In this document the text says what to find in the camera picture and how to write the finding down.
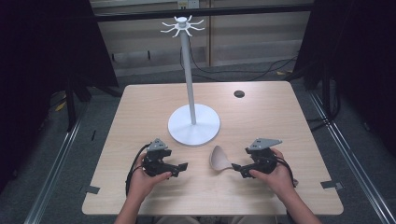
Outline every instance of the person's hand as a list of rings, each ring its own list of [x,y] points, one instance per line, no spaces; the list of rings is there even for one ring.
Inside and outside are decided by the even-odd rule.
[[[272,151],[277,157],[283,158],[283,154],[272,148]],[[282,197],[294,191],[294,186],[290,181],[290,174],[288,168],[278,163],[275,170],[267,175],[257,170],[250,170],[251,175],[265,182],[268,187],[278,196]]]
[[[136,161],[134,168],[134,174],[131,178],[131,183],[128,191],[128,197],[136,197],[142,202],[151,193],[152,189],[158,183],[164,181],[165,179],[171,177],[171,172],[166,172],[160,175],[149,176],[147,175],[142,167],[142,160],[145,158],[146,153],[142,153]]]

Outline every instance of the table surface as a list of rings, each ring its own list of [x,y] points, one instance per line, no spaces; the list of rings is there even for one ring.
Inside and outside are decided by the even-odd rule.
[[[245,97],[233,93],[243,91]],[[281,139],[280,150],[299,185],[296,190],[317,215],[343,212],[335,189],[323,189],[331,180],[304,114],[289,82],[194,83],[196,104],[208,105],[220,117],[218,135],[200,147],[176,142],[167,130],[172,113],[188,104],[186,84],[128,86],[110,128],[82,211],[87,215],[117,214],[125,201],[125,179],[137,151],[160,138],[172,149],[163,160],[188,162],[187,171],[155,187],[143,202],[139,215],[246,216],[283,215],[286,209],[258,179],[244,179],[234,170],[216,172],[209,156],[221,146],[228,159],[251,164],[245,148],[256,138]]]

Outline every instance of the white pole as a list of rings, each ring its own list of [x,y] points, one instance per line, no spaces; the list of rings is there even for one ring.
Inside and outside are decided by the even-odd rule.
[[[195,117],[194,93],[192,90],[190,48],[188,43],[189,38],[187,37],[186,31],[180,32],[180,38],[181,38],[181,51],[183,55],[184,74],[186,76],[187,94],[189,96],[191,124],[195,125],[197,121]]]

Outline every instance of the right hand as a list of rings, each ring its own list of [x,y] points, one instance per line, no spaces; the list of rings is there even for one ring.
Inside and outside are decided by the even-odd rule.
[[[271,150],[276,154],[277,157],[284,159],[283,154],[280,151],[274,148]],[[288,168],[280,163],[278,163],[275,170],[268,175],[257,170],[250,170],[249,173],[265,182],[278,197],[282,197],[295,191],[294,186],[290,181]]]

